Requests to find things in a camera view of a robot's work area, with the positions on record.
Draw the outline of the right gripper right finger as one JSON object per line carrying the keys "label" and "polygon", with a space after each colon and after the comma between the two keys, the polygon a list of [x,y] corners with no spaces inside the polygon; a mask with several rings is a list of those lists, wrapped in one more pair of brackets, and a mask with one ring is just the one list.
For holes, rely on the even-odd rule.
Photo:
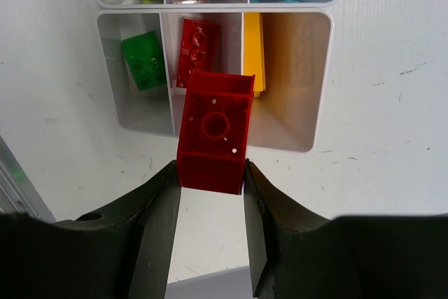
{"label": "right gripper right finger", "polygon": [[324,218],[244,168],[255,298],[446,298],[447,216]]}

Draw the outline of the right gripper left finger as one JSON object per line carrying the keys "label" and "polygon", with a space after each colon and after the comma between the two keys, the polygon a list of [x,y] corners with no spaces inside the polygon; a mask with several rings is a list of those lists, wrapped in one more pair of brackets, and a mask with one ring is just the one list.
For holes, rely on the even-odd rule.
{"label": "right gripper left finger", "polygon": [[181,198],[176,165],[75,220],[1,216],[2,298],[163,298]]}

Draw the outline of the red arch lego piece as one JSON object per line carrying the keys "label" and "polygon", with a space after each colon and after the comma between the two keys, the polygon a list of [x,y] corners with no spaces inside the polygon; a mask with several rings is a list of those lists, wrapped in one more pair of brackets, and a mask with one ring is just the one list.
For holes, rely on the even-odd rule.
{"label": "red arch lego piece", "polygon": [[176,155],[184,188],[241,193],[254,81],[201,71],[190,77]]}

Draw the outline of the yellow lego brick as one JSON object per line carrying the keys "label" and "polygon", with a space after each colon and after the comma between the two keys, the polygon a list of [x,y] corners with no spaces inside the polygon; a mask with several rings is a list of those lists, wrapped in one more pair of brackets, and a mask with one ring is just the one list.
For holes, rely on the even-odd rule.
{"label": "yellow lego brick", "polygon": [[260,13],[244,14],[244,71],[243,75],[255,76],[254,97],[266,89],[263,21]]}

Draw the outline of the red lego brick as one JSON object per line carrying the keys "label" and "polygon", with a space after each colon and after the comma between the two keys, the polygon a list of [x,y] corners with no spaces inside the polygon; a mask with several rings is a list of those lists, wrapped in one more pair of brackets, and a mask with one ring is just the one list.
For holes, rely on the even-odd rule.
{"label": "red lego brick", "polygon": [[215,22],[183,19],[176,76],[178,88],[187,88],[193,73],[212,71],[220,30],[221,26]]}

